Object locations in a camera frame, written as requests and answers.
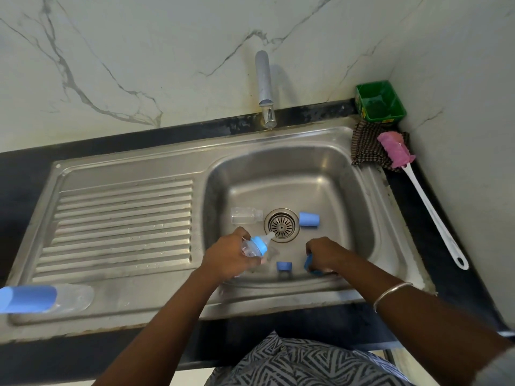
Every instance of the faucet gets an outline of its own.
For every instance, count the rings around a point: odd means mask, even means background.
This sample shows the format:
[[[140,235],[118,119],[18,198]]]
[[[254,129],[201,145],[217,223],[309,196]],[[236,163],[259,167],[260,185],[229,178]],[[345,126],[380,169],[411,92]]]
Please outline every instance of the faucet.
[[[270,77],[270,62],[264,50],[256,53],[257,87],[259,89],[259,106],[263,112],[263,121],[267,129],[273,129],[275,120],[274,101],[272,100],[272,80]]]

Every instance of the silver bangle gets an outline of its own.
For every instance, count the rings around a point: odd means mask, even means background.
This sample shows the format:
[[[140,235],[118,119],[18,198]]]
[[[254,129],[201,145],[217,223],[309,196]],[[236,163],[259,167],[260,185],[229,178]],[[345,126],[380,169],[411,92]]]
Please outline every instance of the silver bangle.
[[[399,283],[398,285],[394,285],[393,287],[389,288],[388,290],[386,290],[385,292],[383,292],[379,298],[376,299],[376,301],[374,302],[374,305],[373,305],[373,308],[374,308],[374,312],[377,313],[377,305],[379,304],[379,302],[381,301],[381,299],[383,299],[384,297],[386,297],[388,294],[391,294],[392,292],[394,291],[397,291],[399,290],[401,287],[406,287],[407,285],[410,285],[410,286],[413,286],[413,283],[410,283],[408,281],[405,281],[404,283]]]

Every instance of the white marble wall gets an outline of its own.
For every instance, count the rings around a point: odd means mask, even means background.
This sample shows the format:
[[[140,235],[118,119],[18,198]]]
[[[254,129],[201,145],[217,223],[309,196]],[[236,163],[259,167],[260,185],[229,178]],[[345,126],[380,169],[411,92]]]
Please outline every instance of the white marble wall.
[[[0,151],[258,112],[388,78],[426,0],[0,0]]]
[[[417,161],[513,328],[514,44],[515,0],[426,0],[391,76]]]

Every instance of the bottle cleaning brush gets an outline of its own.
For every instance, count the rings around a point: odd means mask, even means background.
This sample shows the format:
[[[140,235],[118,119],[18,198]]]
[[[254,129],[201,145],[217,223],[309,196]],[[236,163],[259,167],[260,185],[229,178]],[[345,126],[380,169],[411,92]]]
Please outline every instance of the bottle cleaning brush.
[[[411,168],[411,163],[415,159],[415,156],[409,153],[408,148],[404,144],[402,135],[395,131],[388,131],[381,133],[377,137],[377,140],[381,143],[381,145],[383,145],[386,153],[388,153],[388,156],[393,161],[393,164],[391,165],[392,168],[402,168],[415,186],[456,265],[459,266],[462,270],[469,269],[469,262],[465,258],[463,252],[459,248],[454,238],[447,230],[446,226],[443,224],[440,216],[436,213],[436,210],[429,201],[428,196],[425,194],[424,190],[420,186],[420,183],[415,177],[413,169]]]

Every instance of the drain strainer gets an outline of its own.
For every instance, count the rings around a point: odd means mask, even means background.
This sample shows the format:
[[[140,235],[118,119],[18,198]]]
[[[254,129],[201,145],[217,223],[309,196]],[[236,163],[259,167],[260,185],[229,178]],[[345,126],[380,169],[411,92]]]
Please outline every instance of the drain strainer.
[[[265,233],[274,232],[275,242],[289,242],[299,234],[299,218],[286,208],[278,208],[265,218]]]

